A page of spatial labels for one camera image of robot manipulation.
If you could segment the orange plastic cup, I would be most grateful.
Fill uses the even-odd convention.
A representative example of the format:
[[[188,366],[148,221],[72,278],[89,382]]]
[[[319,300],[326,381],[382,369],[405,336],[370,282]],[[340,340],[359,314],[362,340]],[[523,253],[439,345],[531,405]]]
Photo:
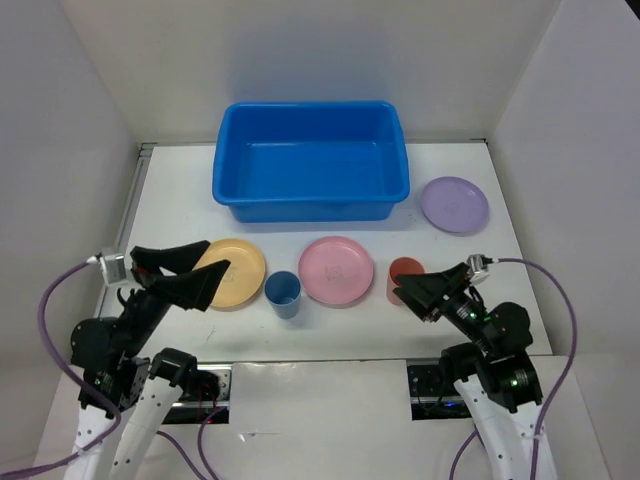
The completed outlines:
[[[424,274],[423,265],[416,259],[411,257],[399,257],[394,259],[388,270],[386,296],[388,301],[396,306],[402,304],[402,301],[395,294],[394,290],[400,286],[398,277],[401,275]]]

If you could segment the yellow plastic plate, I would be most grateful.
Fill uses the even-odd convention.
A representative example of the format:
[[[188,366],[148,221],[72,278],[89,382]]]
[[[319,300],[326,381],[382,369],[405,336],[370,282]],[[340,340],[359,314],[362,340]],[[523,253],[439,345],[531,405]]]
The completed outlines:
[[[234,309],[248,302],[260,290],[266,274],[265,258],[253,243],[238,238],[227,238],[214,241],[194,269],[221,260],[228,260],[230,266],[210,307]]]

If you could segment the purple plastic plate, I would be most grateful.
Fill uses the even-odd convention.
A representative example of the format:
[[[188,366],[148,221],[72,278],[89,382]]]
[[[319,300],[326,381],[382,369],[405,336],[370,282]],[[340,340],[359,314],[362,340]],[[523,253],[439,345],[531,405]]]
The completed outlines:
[[[490,217],[484,192],[474,183],[455,176],[442,176],[427,183],[420,195],[420,206],[434,227],[457,235],[480,232]]]

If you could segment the blue plastic cup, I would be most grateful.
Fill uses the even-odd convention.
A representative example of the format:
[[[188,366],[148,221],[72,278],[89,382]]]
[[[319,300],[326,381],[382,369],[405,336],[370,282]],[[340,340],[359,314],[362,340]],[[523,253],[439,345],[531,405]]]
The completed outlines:
[[[297,315],[302,286],[296,274],[290,271],[272,273],[265,282],[264,293],[279,318],[288,320]]]

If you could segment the pink plastic plate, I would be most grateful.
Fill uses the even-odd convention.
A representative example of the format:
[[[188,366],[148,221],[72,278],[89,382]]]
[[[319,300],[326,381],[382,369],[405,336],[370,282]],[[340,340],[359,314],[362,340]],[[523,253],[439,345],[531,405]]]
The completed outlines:
[[[344,306],[367,293],[374,278],[374,263],[358,242],[327,236],[308,245],[298,262],[298,276],[307,294],[330,306]]]

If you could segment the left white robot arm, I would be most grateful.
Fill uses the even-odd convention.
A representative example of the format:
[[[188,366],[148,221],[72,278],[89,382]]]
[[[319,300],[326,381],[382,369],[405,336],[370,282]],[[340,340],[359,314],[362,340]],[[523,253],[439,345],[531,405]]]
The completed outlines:
[[[215,401],[219,379],[194,355],[166,347],[140,352],[172,307],[205,311],[231,263],[202,266],[203,240],[168,249],[136,246],[128,255],[104,250],[94,258],[106,285],[128,285],[116,317],[81,321],[71,335],[71,363],[83,371],[76,459],[67,479],[132,479],[174,403],[201,395]]]

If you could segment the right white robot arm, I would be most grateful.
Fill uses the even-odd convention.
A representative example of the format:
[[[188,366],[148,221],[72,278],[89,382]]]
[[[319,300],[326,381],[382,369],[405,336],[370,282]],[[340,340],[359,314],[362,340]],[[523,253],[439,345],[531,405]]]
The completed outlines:
[[[487,309],[473,284],[492,259],[473,255],[437,273],[396,278],[395,295],[422,321],[448,320],[466,342],[444,349],[438,380],[458,393],[482,440],[496,479],[555,479],[549,441],[539,418],[543,393],[526,350],[527,310],[513,302]]]

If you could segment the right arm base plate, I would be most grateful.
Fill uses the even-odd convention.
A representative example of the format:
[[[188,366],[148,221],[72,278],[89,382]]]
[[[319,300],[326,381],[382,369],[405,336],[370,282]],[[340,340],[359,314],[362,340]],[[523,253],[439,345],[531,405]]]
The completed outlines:
[[[406,365],[413,421],[467,419],[471,414],[436,360]]]

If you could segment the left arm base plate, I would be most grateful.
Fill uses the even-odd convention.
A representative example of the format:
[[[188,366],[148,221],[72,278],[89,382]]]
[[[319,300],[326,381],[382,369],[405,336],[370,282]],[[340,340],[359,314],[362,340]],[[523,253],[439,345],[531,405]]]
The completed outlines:
[[[194,386],[190,386],[166,415],[164,425],[228,424],[232,365],[200,363]]]

